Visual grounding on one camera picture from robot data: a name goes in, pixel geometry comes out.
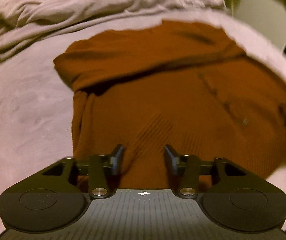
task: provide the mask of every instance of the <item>metal bolt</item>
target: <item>metal bolt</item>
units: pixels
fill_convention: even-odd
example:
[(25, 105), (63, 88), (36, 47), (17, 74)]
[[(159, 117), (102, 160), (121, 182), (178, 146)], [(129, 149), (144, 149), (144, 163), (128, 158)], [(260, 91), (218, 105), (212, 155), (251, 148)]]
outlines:
[(92, 194), (96, 196), (104, 196), (105, 194), (107, 194), (107, 190), (102, 187), (97, 187), (94, 190), (92, 190)]
[(195, 189), (191, 187), (184, 187), (180, 190), (180, 193), (184, 196), (192, 196), (195, 194)]

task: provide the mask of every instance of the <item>gray ribbed plate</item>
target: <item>gray ribbed plate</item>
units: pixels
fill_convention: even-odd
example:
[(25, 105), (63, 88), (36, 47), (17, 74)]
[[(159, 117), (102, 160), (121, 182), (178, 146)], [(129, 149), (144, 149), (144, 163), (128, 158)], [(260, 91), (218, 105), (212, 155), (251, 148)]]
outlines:
[(169, 189), (145, 192), (118, 189), (110, 198), (92, 201), (84, 215), (70, 226), (44, 234), (9, 229), (0, 240), (286, 240), (278, 229), (242, 234), (222, 228), (203, 214), (196, 201), (178, 198)]

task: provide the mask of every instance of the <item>rust-colored cardigan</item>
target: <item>rust-colored cardigan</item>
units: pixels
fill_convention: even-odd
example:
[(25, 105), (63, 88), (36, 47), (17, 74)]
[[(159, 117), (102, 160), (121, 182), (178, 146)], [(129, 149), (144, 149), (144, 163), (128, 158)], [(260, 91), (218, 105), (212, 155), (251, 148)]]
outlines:
[(163, 152), (226, 157), (266, 178), (286, 158), (286, 84), (222, 29), (106, 31), (54, 59), (73, 89), (74, 157), (126, 147), (122, 188), (168, 188)]

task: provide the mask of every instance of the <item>dark object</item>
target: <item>dark object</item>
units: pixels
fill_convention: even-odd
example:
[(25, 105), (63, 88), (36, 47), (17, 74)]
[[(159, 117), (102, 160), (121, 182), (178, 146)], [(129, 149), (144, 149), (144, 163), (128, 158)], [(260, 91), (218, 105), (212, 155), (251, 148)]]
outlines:
[[(182, 176), (176, 196), (171, 189), (110, 192), (105, 176), (118, 174), (122, 157), (121, 145), (82, 163), (67, 157), (5, 190), (0, 217), (6, 230), (0, 240), (286, 240), (280, 230), (285, 193), (237, 164), (220, 158), (204, 162), (167, 145), (167, 167)], [(89, 176), (91, 200), (76, 188), (78, 175)], [(212, 177), (204, 194), (198, 193), (199, 175)]]

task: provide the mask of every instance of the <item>bed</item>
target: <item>bed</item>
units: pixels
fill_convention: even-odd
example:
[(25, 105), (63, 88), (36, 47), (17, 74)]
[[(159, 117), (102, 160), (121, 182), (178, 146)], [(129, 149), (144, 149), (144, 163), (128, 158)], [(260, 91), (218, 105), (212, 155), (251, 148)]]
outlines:
[[(57, 75), (53, 59), (73, 41), (109, 29), (148, 28), (162, 19), (221, 26), (286, 81), (286, 57), (230, 17), (224, 0), (1, 0), (0, 194), (72, 155), (73, 92)], [(267, 180), (286, 193), (286, 165)]]

